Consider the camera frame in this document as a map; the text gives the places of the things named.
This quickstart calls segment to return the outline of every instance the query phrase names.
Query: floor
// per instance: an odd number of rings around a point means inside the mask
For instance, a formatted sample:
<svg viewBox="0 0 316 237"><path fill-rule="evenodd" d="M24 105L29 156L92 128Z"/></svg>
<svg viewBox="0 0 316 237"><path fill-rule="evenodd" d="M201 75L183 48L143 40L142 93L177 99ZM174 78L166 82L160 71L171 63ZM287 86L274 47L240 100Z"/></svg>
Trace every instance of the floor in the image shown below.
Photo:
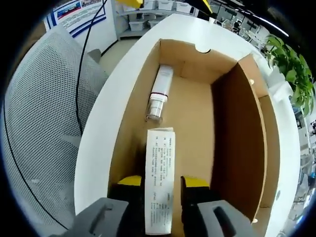
<svg viewBox="0 0 316 237"><path fill-rule="evenodd" d="M122 57L137 41L138 39L123 39L118 41L101 57L100 66L107 74L111 74Z"/></svg>

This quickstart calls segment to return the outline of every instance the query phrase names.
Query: white tube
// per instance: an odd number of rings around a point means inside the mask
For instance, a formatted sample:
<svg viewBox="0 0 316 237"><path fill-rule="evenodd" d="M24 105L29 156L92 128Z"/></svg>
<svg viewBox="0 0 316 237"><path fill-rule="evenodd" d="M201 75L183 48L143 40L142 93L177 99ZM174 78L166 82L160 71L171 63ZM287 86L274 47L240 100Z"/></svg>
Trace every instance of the white tube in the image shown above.
<svg viewBox="0 0 316 237"><path fill-rule="evenodd" d="M160 65L149 97L146 120L162 121L162 109L164 103L168 101L172 76L173 68L171 66Z"/></svg>

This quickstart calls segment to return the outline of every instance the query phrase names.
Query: yellow object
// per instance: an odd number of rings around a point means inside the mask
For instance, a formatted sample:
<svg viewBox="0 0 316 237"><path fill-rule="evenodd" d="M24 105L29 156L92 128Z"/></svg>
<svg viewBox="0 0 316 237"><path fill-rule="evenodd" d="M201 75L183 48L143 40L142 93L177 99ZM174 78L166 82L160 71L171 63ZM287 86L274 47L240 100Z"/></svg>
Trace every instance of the yellow object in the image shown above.
<svg viewBox="0 0 316 237"><path fill-rule="evenodd" d="M118 184L129 185L129 186L140 186L141 181L142 181L142 177L135 175L135 176L129 176L129 177L123 178L121 181L119 181Z"/></svg>
<svg viewBox="0 0 316 237"><path fill-rule="evenodd" d="M140 8L140 5L143 4L144 0L117 0L120 3L123 3L126 6L133 8Z"/></svg>
<svg viewBox="0 0 316 237"><path fill-rule="evenodd" d="M186 181L186 187L187 188L192 188L192 187L209 187L209 183L207 183L203 179L186 177L186 176L183 176L183 177L184 177L184 180Z"/></svg>
<svg viewBox="0 0 316 237"><path fill-rule="evenodd" d="M212 11L210 5L208 4L207 0L202 0L202 1L205 3L205 5L206 5L207 8L209 9L209 11L210 11L211 13L213 13L213 11Z"/></svg>

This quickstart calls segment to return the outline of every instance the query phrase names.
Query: white desk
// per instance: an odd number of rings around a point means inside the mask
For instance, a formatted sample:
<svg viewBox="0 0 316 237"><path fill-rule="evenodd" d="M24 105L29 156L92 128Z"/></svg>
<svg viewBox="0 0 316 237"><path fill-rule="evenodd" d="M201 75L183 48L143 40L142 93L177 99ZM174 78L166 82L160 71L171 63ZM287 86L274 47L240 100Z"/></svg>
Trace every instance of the white desk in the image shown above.
<svg viewBox="0 0 316 237"><path fill-rule="evenodd" d="M173 14L140 38L116 66L102 88L89 115L79 147L75 173L76 214L98 198L106 197L112 154L129 96L141 68L159 39L194 43L198 51L215 49L236 60L249 53L266 78L270 73L265 58L249 42L215 24L190 16ZM296 191L300 149L296 120L289 101L274 103L280 136L281 195L272 209L268 233L275 237L283 227Z"/></svg>

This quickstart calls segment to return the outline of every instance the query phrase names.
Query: poster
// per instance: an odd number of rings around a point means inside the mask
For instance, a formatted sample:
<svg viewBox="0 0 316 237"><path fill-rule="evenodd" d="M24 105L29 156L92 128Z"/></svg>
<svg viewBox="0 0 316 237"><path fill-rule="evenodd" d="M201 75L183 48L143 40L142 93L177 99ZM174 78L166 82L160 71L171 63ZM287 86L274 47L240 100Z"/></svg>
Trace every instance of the poster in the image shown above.
<svg viewBox="0 0 316 237"><path fill-rule="evenodd" d="M73 0L63 5L53 8L50 15L47 16L47 21L51 22L52 26L61 24L73 36L77 36L82 31L86 30L96 12L103 5L104 0ZM94 19L93 24L96 24L106 19L105 8L99 12Z"/></svg>

